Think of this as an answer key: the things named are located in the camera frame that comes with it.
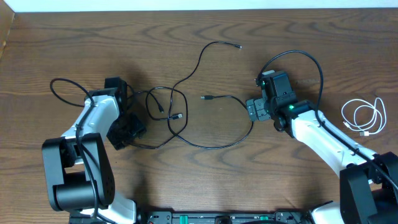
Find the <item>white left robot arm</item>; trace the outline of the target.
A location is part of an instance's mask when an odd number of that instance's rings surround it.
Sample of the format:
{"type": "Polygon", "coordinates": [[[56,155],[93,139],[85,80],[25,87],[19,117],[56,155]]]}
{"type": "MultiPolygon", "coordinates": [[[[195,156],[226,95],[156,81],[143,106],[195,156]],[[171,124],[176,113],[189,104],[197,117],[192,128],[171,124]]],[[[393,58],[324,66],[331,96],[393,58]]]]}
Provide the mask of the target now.
{"type": "Polygon", "coordinates": [[[70,223],[148,223],[135,201],[116,190],[105,140],[117,150],[146,128],[128,113],[127,83],[107,78],[104,88],[85,91],[77,120],[59,138],[42,145],[50,206],[68,212],[70,223]]]}

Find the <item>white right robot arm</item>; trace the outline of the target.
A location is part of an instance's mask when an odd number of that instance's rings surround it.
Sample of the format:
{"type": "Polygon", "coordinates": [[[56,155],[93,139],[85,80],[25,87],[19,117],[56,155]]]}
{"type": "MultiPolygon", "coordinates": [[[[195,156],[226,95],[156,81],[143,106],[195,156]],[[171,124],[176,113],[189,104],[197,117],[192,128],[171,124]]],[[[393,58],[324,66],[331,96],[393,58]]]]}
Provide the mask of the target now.
{"type": "Polygon", "coordinates": [[[251,121],[273,120],[277,131],[304,143],[340,180],[339,202],[309,212],[311,223],[397,223],[397,155],[356,143],[308,101],[299,101],[288,74],[270,70],[256,79],[262,96],[247,100],[251,121]]]}

